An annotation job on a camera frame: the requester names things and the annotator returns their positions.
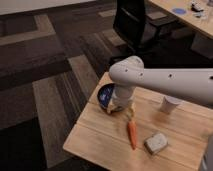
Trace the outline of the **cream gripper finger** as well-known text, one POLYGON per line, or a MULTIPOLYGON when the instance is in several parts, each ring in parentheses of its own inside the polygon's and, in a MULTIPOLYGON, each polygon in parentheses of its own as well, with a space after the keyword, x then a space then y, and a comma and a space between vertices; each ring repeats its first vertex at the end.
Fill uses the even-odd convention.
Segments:
POLYGON ((110 105, 108 106, 108 108, 107 108, 107 113, 108 113, 108 114, 112 114, 112 113, 114 113, 114 112, 116 111, 116 109, 117 109, 117 106, 116 106, 116 105, 110 104, 110 105))
POLYGON ((135 112, 136 112, 136 107, 135 107, 135 104, 132 103, 130 106, 129 106, 129 114, 131 117, 134 117, 135 116, 135 112))

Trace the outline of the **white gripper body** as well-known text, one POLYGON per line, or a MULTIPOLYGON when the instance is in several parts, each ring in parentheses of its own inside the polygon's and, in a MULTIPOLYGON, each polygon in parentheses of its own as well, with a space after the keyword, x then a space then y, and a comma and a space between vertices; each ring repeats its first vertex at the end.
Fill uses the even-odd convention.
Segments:
POLYGON ((126 108, 130 106, 133 102, 134 90, 134 87, 116 85, 112 94, 113 104, 120 108, 126 108))

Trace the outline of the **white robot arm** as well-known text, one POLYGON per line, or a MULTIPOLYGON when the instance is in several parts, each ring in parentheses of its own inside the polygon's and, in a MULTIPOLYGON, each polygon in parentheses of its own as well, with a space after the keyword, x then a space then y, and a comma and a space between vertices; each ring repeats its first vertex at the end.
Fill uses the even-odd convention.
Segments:
POLYGON ((213 109, 213 68, 146 68, 141 58, 129 56, 109 68, 115 88, 112 103, 126 108, 136 87, 213 109))

